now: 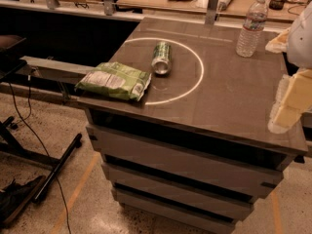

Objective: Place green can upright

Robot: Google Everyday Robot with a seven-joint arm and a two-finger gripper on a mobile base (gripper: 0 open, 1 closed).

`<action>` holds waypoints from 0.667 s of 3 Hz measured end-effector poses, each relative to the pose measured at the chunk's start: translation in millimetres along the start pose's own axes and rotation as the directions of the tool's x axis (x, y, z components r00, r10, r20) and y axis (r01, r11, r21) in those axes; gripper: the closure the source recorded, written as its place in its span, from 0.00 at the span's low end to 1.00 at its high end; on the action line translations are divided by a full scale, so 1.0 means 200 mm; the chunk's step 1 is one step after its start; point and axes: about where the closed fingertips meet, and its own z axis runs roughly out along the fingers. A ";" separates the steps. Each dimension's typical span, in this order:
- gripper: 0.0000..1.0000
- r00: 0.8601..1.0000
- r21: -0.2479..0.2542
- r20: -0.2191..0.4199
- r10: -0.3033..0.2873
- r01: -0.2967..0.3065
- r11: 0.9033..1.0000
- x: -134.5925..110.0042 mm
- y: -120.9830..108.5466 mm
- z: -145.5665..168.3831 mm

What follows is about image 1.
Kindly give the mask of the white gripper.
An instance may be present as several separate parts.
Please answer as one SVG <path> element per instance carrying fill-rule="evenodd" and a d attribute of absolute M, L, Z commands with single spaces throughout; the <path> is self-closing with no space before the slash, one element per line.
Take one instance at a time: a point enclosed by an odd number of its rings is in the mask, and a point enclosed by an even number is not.
<path fill-rule="evenodd" d="M 287 51 L 288 61 L 302 67 L 293 76 L 282 76 L 270 112 L 268 130 L 283 134 L 312 106 L 312 70 L 306 69 L 312 68 L 312 2 L 295 19 L 291 29 L 270 40 L 265 50 L 275 54 Z"/>

